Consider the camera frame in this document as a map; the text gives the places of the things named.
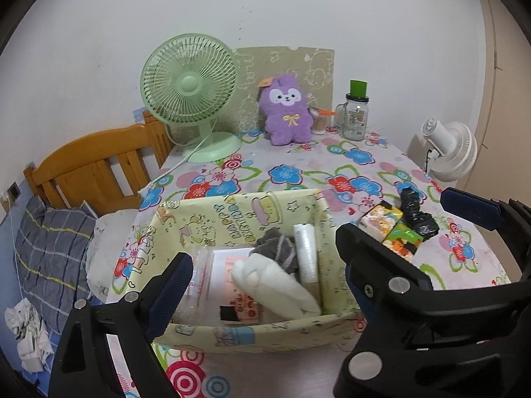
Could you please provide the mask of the glass jar green lid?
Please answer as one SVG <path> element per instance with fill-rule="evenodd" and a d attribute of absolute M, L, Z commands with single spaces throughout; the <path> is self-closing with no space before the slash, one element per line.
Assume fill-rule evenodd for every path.
<path fill-rule="evenodd" d="M 368 103 L 367 82 L 351 79 L 345 102 L 336 106 L 335 127 L 343 138 L 352 141 L 364 139 L 369 113 Z"/>

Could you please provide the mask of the yellow cartoon tissue pack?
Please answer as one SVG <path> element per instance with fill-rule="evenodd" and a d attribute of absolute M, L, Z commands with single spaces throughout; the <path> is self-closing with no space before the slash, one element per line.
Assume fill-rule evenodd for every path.
<path fill-rule="evenodd" d="M 382 201 L 360 218 L 358 227 L 372 236 L 373 239 L 383 242 L 402 219 L 402 216 L 403 213 L 400 209 Z"/>

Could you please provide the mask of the crumpled white patterned cloth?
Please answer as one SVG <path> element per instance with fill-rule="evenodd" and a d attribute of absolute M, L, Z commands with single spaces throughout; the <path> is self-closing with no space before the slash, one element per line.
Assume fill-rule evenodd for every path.
<path fill-rule="evenodd" d="M 54 354 L 45 322 L 27 299 L 5 309 L 5 324 L 16 340 L 22 368 L 30 373 L 44 370 L 46 360 Z"/>

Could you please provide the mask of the green desk fan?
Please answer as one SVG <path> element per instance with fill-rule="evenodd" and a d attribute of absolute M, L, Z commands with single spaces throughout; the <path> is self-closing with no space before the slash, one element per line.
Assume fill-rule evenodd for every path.
<path fill-rule="evenodd" d="M 198 128 L 199 136 L 183 147 L 192 163 L 232 156 L 240 139 L 214 129 L 236 90 L 237 68 L 232 50 L 219 39 L 199 33 L 181 34 L 159 45 L 140 75 L 147 110 L 167 125 Z"/>

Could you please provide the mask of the black plastic bag bundle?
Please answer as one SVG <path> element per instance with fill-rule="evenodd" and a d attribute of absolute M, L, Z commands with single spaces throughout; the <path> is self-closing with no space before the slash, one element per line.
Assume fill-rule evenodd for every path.
<path fill-rule="evenodd" d="M 437 236 L 439 226 L 436 220 L 420 209 L 420 197 L 416 190 L 405 188 L 400 192 L 402 219 L 405 224 L 419 234 L 424 241 Z"/>

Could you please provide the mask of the toothpick jar orange lid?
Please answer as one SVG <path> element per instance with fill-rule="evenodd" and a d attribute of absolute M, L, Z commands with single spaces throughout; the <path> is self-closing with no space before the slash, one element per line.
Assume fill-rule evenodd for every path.
<path fill-rule="evenodd" d="M 311 113 L 313 119 L 311 132 L 314 135 L 323 135 L 327 131 L 328 127 L 333 126 L 333 119 L 336 115 L 334 110 L 323 110 L 310 107 L 309 112 Z"/>

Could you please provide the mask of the green orange tissue pack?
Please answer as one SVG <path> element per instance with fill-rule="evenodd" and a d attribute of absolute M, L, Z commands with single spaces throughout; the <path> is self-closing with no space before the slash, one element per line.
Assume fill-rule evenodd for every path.
<path fill-rule="evenodd" d="M 420 234 L 399 221 L 384 238 L 383 245 L 411 262 L 422 242 L 423 237 Z"/>

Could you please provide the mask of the grey knitted cloth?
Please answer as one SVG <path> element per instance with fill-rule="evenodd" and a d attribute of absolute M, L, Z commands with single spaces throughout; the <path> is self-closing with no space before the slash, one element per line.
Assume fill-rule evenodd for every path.
<path fill-rule="evenodd" d="M 274 261 L 288 274 L 295 274 L 299 270 L 296 246 L 294 240 L 276 227 L 268 229 L 257 240 L 253 253 L 259 253 Z"/>

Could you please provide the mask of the pink pig tissue pack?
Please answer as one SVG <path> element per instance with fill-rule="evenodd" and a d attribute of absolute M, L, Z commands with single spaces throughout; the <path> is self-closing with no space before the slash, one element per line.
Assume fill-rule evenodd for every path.
<path fill-rule="evenodd" d="M 207 293 L 207 321 L 212 325 L 256 325 L 262 320 L 262 309 L 251 296 L 240 290 L 231 272 L 237 261 L 248 257 L 247 249 L 235 252 L 219 250 L 213 255 Z"/>

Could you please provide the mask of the grey plaid pillow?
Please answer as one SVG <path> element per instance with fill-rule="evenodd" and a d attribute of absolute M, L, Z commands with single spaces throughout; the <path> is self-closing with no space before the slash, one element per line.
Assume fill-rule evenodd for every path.
<path fill-rule="evenodd" d="M 25 298 L 61 334 L 78 299 L 89 299 L 86 252 L 96 217 L 86 207 L 55 209 L 33 196 L 24 208 L 14 253 Z"/>

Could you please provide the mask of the white circulator fan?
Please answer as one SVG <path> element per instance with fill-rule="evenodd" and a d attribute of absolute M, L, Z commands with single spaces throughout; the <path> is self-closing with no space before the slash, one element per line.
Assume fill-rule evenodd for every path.
<path fill-rule="evenodd" d="M 478 146 L 473 132 L 464 123 L 451 121 L 443 124 L 437 119 L 427 119 L 421 133 L 432 147 L 427 169 L 436 179 L 456 182 L 473 168 Z"/>

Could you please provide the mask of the clear zip bag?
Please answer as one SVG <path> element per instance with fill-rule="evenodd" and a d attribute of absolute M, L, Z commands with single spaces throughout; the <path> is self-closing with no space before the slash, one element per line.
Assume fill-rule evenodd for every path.
<path fill-rule="evenodd" d="M 175 311 L 172 321 L 200 326 L 236 326 L 236 325 L 212 325 L 206 319 L 207 317 L 207 293 L 209 289 L 211 266 L 215 251 L 226 250 L 235 252 L 236 250 L 247 249 L 249 247 L 238 249 L 214 249 L 207 246 L 196 248 L 192 251 L 193 273 L 192 279 L 185 295 L 182 297 L 177 310 Z"/>

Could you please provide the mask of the beige door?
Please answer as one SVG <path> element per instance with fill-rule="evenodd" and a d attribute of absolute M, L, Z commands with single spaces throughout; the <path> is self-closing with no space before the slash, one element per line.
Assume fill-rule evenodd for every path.
<path fill-rule="evenodd" d="M 480 0 L 486 69 L 479 152 L 459 186 L 488 199 L 530 204 L 530 44 L 500 0 Z"/>

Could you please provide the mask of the white plastic bag roll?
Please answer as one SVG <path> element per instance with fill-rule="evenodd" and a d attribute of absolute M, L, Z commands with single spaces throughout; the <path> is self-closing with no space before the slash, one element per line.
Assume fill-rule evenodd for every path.
<path fill-rule="evenodd" d="M 318 253 L 314 226 L 311 224 L 297 224 L 293 226 L 293 233 L 301 285 L 320 304 Z"/>

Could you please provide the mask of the purple plush bunny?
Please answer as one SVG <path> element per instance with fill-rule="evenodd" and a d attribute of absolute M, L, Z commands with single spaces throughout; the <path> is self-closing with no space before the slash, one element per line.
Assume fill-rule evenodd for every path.
<path fill-rule="evenodd" d="M 282 75 L 258 84 L 258 106 L 265 117 L 265 132 L 275 147 L 312 140 L 313 119 L 306 96 L 295 77 Z"/>

